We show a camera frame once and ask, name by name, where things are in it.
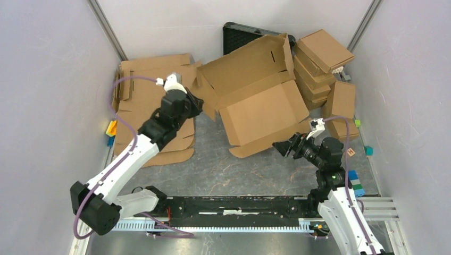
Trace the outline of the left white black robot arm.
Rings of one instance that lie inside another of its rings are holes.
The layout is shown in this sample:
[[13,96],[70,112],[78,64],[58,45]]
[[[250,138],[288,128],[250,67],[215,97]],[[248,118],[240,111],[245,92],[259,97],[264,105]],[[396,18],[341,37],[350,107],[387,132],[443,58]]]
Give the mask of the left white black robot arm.
[[150,212],[162,216],[167,202],[150,189],[119,195],[125,184],[144,163],[155,157],[176,136],[187,119],[203,111],[204,101],[188,89],[171,89],[162,97],[161,105],[142,126],[133,131],[134,138],[105,169],[86,184],[75,182],[70,188],[73,224],[78,239],[87,238],[78,233],[83,221],[98,235],[110,232],[119,220]]

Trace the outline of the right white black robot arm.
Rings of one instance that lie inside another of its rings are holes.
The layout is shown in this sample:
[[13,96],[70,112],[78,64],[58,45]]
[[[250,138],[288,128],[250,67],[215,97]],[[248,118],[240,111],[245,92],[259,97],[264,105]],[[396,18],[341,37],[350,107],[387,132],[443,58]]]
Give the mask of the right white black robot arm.
[[344,145],[326,137],[320,145],[307,134],[295,133],[289,140],[274,142],[273,147],[293,159],[304,158],[315,167],[318,187],[307,197],[307,210],[322,217],[341,254],[387,254],[357,205],[352,184],[342,166]]

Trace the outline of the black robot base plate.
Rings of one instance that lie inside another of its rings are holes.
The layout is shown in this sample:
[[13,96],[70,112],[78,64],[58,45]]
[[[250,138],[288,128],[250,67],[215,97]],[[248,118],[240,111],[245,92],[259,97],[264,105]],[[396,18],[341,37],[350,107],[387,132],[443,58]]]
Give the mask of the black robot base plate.
[[294,227],[300,218],[318,218],[307,197],[167,197],[151,215],[173,227]]

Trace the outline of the brown cardboard box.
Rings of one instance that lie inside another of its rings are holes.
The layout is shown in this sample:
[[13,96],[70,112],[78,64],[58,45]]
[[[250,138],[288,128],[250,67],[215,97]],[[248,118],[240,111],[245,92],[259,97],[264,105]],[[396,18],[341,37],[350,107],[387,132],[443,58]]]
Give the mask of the brown cardboard box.
[[265,35],[199,66],[191,90],[206,115],[220,116],[238,158],[310,129],[286,34]]

